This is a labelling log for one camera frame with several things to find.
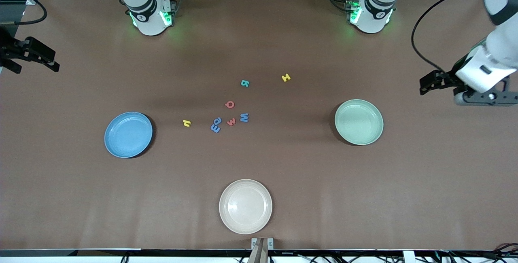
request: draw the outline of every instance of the blue plate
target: blue plate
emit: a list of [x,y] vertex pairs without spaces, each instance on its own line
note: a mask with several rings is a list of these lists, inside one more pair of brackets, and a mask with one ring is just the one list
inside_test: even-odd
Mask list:
[[123,113],[108,125],[104,145],[118,158],[131,158],[144,151],[153,136],[151,121],[140,112]]

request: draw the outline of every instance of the brown table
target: brown table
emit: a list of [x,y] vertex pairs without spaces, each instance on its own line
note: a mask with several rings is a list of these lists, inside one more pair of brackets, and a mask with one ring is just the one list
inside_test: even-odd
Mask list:
[[[24,63],[20,75],[0,75],[1,248],[518,241],[518,107],[456,106],[449,89],[419,96],[432,68],[410,32],[435,1],[399,0],[389,25],[366,35],[327,0],[183,0],[175,27],[147,37],[117,0],[42,0],[48,18],[17,36],[52,47],[61,69]],[[39,15],[30,7],[24,19]],[[482,0],[448,0],[416,43],[449,69],[492,29]],[[373,145],[347,144],[333,129],[334,110],[353,98],[383,114]],[[156,138],[138,158],[115,158],[104,131],[130,110],[153,119]],[[209,129],[243,112],[248,123]],[[274,201],[254,235],[231,232],[218,212],[241,178]]]

